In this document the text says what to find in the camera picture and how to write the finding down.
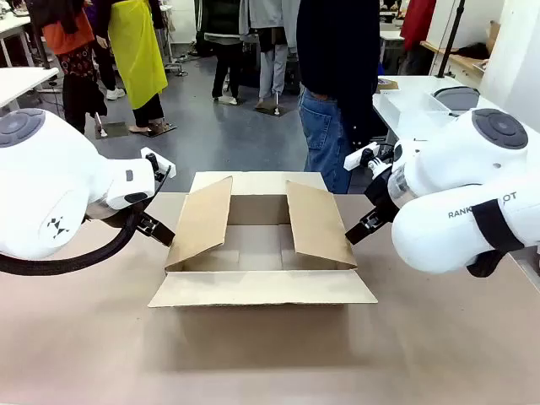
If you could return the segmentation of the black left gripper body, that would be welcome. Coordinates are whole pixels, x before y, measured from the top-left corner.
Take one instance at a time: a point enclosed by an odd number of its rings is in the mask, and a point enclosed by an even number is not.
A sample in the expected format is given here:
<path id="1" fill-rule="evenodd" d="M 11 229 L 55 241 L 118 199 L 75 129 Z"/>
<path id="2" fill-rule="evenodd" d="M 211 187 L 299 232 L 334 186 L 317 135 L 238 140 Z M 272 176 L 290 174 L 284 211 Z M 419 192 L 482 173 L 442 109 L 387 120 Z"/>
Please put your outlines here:
<path id="1" fill-rule="evenodd" d="M 137 231 L 147 237 L 156 238 L 159 221 L 151 215 L 141 212 L 138 216 Z"/>

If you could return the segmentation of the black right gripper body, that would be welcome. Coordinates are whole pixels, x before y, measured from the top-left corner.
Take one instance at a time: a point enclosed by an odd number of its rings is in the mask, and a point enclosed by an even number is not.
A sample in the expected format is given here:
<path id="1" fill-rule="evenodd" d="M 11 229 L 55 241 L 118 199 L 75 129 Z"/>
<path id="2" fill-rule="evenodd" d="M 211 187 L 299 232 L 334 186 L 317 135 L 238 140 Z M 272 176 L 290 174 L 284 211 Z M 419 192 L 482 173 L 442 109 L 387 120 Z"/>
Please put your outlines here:
<path id="1" fill-rule="evenodd" d="M 364 195 L 373 205 L 373 209 L 368 213 L 368 218 L 374 219 L 376 223 L 392 223 L 399 212 L 399 207 L 393 202 L 388 191 L 391 174 L 391 168 L 385 169 L 370 183 L 364 192 Z"/>

